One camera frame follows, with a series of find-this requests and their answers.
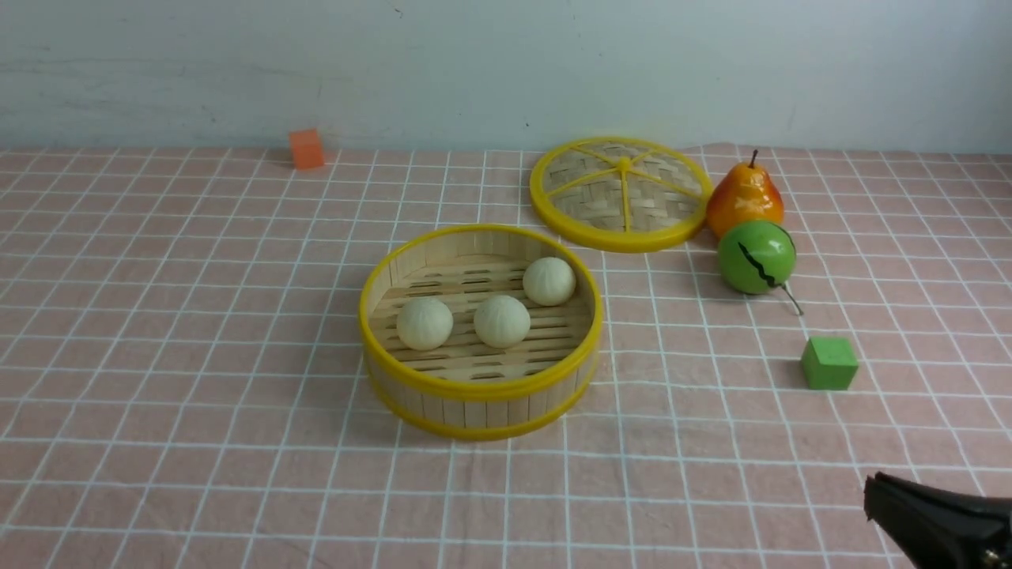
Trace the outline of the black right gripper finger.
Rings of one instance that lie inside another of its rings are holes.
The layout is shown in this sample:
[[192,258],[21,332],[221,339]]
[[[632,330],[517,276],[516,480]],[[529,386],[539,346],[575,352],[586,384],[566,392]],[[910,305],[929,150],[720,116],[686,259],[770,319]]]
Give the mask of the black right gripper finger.
[[1010,504],[883,472],[864,483],[864,514],[904,554],[1009,554]]

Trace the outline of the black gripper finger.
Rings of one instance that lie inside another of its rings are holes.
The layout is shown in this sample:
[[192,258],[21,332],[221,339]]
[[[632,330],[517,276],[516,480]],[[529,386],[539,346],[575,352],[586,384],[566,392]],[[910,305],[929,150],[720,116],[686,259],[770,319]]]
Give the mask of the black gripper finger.
[[987,502],[938,488],[867,488],[863,509],[916,568],[987,568]]

